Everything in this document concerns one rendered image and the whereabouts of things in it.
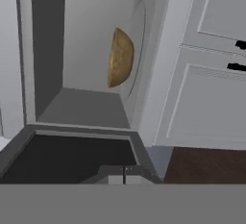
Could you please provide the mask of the white microwave oven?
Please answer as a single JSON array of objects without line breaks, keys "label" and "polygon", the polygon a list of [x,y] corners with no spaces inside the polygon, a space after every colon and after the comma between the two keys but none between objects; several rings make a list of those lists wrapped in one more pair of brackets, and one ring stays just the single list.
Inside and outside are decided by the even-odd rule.
[{"label": "white microwave oven", "polygon": [[131,96],[108,87],[115,28],[130,31],[138,0],[17,0],[28,124],[134,130],[144,110],[168,0],[143,0],[146,28]]}]

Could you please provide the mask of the dark grey microwave door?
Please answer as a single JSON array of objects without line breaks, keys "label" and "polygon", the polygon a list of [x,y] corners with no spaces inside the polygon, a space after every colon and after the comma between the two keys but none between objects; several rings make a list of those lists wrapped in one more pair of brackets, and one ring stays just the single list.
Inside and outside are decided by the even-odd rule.
[{"label": "dark grey microwave door", "polygon": [[103,165],[138,169],[160,185],[138,133],[27,125],[0,151],[1,185],[82,185]]}]

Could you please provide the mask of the glass microwave turntable plate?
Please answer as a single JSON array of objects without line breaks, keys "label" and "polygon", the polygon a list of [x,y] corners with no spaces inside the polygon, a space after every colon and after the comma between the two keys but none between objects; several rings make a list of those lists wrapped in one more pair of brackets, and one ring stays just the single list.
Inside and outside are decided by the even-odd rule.
[{"label": "glass microwave turntable plate", "polygon": [[122,85],[122,98],[127,100],[133,93],[136,77],[138,74],[146,28],[146,6],[143,0],[138,0],[130,22],[130,31],[128,36],[134,44],[134,61],[129,78]]}]

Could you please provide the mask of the white drawer front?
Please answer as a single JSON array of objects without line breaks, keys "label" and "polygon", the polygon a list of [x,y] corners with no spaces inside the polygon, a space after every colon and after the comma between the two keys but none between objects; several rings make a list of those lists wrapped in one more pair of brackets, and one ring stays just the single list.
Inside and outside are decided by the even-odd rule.
[{"label": "white drawer front", "polygon": [[183,44],[238,54],[246,41],[246,0],[192,0]]}]

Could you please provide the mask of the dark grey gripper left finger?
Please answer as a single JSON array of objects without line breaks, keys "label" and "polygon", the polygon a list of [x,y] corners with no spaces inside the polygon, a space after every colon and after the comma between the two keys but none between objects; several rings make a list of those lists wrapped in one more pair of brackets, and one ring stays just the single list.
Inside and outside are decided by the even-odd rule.
[{"label": "dark grey gripper left finger", "polygon": [[123,167],[115,165],[103,165],[96,175],[83,180],[83,185],[123,185]]}]

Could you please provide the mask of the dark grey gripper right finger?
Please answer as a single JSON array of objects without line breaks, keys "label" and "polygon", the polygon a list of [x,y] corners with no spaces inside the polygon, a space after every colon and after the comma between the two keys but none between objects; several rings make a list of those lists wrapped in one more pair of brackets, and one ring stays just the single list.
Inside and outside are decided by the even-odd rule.
[{"label": "dark grey gripper right finger", "polygon": [[143,176],[138,169],[128,167],[125,176],[126,185],[151,185],[152,182]]}]

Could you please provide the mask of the white cupboard door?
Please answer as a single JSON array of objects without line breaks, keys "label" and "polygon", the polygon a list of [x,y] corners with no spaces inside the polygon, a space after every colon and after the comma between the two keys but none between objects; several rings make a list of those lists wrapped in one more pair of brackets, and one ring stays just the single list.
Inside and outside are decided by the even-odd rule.
[{"label": "white cupboard door", "polygon": [[246,150],[246,58],[182,47],[163,108],[157,145]]}]

